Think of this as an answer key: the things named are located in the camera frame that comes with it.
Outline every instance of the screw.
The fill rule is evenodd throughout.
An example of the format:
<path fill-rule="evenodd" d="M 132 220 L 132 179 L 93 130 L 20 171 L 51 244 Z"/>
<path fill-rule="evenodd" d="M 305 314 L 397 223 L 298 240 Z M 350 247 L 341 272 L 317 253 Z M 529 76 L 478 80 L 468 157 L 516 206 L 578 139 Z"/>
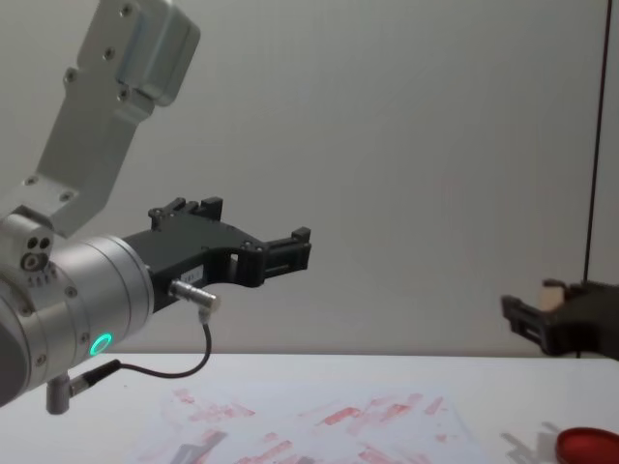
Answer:
<path fill-rule="evenodd" d="M 77 296 L 77 290 L 75 289 L 75 287 L 67 287 L 65 289 L 65 295 L 67 295 L 69 298 L 75 298 Z"/>
<path fill-rule="evenodd" d="M 40 261 L 36 255 L 27 254 L 24 256 L 21 262 L 21 268 L 24 271 L 33 272 L 33 271 L 36 271 L 37 268 L 39 268 L 39 264 L 40 264 Z"/>
<path fill-rule="evenodd" d="M 74 70 L 73 68 L 69 68 L 67 72 L 65 72 L 65 82 L 70 84 L 71 82 L 74 82 L 76 79 L 77 79 L 77 71 Z"/>
<path fill-rule="evenodd" d="M 133 11 L 132 6 L 127 4 L 121 9 L 120 16 L 122 17 L 129 16 L 132 13 L 132 11 Z"/>
<path fill-rule="evenodd" d="M 115 54 L 116 54 L 116 50 L 114 49 L 114 47 L 109 46 L 108 48 L 105 49 L 105 52 L 103 53 L 103 59 L 105 61 L 110 61 L 112 58 L 114 58 Z"/>
<path fill-rule="evenodd" d="M 30 307 L 28 307 L 28 306 L 20 306 L 19 307 L 19 313 L 22 316 L 26 316 L 27 317 L 27 316 L 30 316 L 32 314 L 32 311 L 30 310 Z"/>
<path fill-rule="evenodd" d="M 118 93 L 118 101 L 119 101 L 119 102 L 124 102 L 124 101 L 125 101 L 126 99 L 128 99 L 128 98 L 129 98 L 129 91 L 128 91 L 128 90 L 123 89 L 123 90 L 121 90 L 121 91 Z"/>

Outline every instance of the table surface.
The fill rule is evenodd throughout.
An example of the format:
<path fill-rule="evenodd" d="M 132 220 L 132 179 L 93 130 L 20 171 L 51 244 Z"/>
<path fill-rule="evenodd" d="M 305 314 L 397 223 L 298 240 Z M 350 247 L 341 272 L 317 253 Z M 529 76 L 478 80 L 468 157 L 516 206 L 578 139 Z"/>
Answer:
<path fill-rule="evenodd" d="M 116 356 L 100 355 L 75 375 Z M 180 371 L 199 355 L 118 355 Z M 0 410 L 0 462 L 123 462 L 165 392 L 198 381 L 372 382 L 443 387 L 491 462 L 554 463 L 556 430 L 619 432 L 619 363 L 610 360 L 314 355 L 215 355 L 188 380 L 121 371 L 72 400 L 62 417 L 38 388 Z"/>

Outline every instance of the red ink stain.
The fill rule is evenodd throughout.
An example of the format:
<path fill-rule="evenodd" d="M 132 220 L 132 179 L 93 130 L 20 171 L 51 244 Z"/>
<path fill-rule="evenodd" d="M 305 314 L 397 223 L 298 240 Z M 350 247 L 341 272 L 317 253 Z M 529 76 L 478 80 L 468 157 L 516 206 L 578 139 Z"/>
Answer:
<path fill-rule="evenodd" d="M 420 393 L 413 393 L 410 396 L 408 396 L 408 405 L 411 408 L 414 408 L 415 406 L 417 406 L 417 404 L 422 400 L 424 396 Z"/>
<path fill-rule="evenodd" d="M 218 406 L 213 404 L 206 409 L 202 409 L 189 417 L 190 421 L 208 421 L 219 422 L 226 419 L 248 418 L 255 414 L 243 406 L 238 404 Z"/>
<path fill-rule="evenodd" d="M 263 443 L 275 442 L 279 438 L 278 434 L 275 432 L 267 433 L 262 439 Z"/>
<path fill-rule="evenodd" d="M 393 400 L 395 399 L 395 397 L 393 395 L 391 396 L 385 396 L 383 398 L 374 398 L 370 403 L 369 406 L 385 406 L 386 404 L 391 403 Z"/>
<path fill-rule="evenodd" d="M 349 435 L 356 437 L 365 427 L 379 423 L 381 418 L 381 413 L 364 413 L 358 418 L 355 418 L 355 420 L 346 429 L 346 432 Z"/>
<path fill-rule="evenodd" d="M 278 461 L 278 464 L 297 464 L 299 462 L 299 456 L 296 454 L 294 456 L 286 457 L 282 461 Z"/>
<path fill-rule="evenodd" d="M 359 411 L 357 408 L 344 408 L 341 411 L 337 411 L 335 414 L 332 414 L 321 423 L 326 423 L 327 425 L 334 425 L 336 423 L 342 422 L 346 418 L 358 418 L 360 415 L 361 411 Z"/>
<path fill-rule="evenodd" d="M 193 404 L 195 402 L 195 398 L 190 395 L 190 391 L 187 389 L 176 390 L 174 394 L 182 403 Z"/>
<path fill-rule="evenodd" d="M 399 464 L 384 452 L 369 446 L 366 447 L 367 448 L 365 451 L 359 453 L 359 457 L 361 457 L 365 462 L 369 464 Z"/>
<path fill-rule="evenodd" d="M 256 457 L 244 457 L 236 462 L 236 464 L 266 464 L 267 462 L 273 462 L 272 459 L 277 457 L 278 454 L 282 454 L 284 451 L 292 448 L 292 442 L 286 440 L 281 442 L 274 448 L 269 449 L 264 454 Z"/>
<path fill-rule="evenodd" d="M 408 406 L 407 404 L 392 404 L 387 409 L 380 421 L 386 422 L 399 416 L 405 416 L 411 411 L 411 409 L 411 406 Z"/>
<path fill-rule="evenodd" d="M 441 403 L 443 402 L 443 397 L 439 396 L 438 398 L 436 398 L 434 401 L 432 401 L 432 403 L 426 407 L 426 414 L 428 416 L 434 416 L 436 414 L 436 411 L 438 411 L 438 408 L 441 406 Z"/>

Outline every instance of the red container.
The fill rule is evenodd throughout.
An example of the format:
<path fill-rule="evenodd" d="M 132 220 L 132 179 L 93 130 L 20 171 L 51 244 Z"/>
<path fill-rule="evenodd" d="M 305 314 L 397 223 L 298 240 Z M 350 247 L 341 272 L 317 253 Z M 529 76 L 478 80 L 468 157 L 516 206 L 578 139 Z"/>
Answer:
<path fill-rule="evenodd" d="M 619 435 L 597 428 L 571 428 L 557 438 L 561 464 L 619 464 Z"/>

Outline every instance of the bolt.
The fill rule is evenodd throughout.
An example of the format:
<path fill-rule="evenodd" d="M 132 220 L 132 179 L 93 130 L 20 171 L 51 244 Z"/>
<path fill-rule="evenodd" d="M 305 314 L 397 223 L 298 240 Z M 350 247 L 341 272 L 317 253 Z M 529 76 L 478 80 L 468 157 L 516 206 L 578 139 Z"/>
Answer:
<path fill-rule="evenodd" d="M 127 4 L 121 9 L 120 16 L 126 17 L 126 16 L 129 16 L 132 12 L 133 12 L 133 7 Z"/>
<path fill-rule="evenodd" d="M 67 295 L 67 297 L 69 298 L 75 298 L 77 296 L 77 290 L 75 289 L 75 287 L 67 287 L 65 289 L 65 295 Z"/>
<path fill-rule="evenodd" d="M 116 50 L 114 49 L 114 47 L 113 46 L 109 46 L 103 52 L 103 59 L 105 61 L 110 61 L 112 58 L 114 58 L 115 54 L 116 54 Z"/>
<path fill-rule="evenodd" d="M 76 79 L 77 79 L 77 71 L 74 70 L 73 68 L 69 68 L 67 72 L 65 72 L 65 82 L 70 84 L 71 82 L 74 82 Z"/>
<path fill-rule="evenodd" d="M 129 98 L 129 91 L 127 89 L 123 89 L 118 93 L 118 101 L 124 102 Z"/>

